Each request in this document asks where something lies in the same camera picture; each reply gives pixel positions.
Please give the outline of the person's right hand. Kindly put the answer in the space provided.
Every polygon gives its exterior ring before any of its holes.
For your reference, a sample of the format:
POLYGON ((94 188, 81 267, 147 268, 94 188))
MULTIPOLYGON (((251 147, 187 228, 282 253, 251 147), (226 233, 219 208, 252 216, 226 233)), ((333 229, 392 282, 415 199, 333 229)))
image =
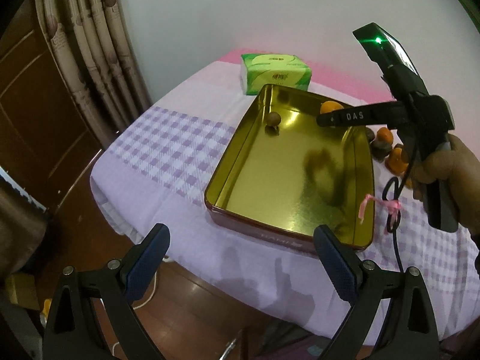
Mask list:
POLYGON ((479 234, 479 160, 457 136, 450 134, 450 150, 437 151, 413 165, 413 196, 423 200, 424 186, 446 181, 459 209, 460 224, 472 235, 479 234))

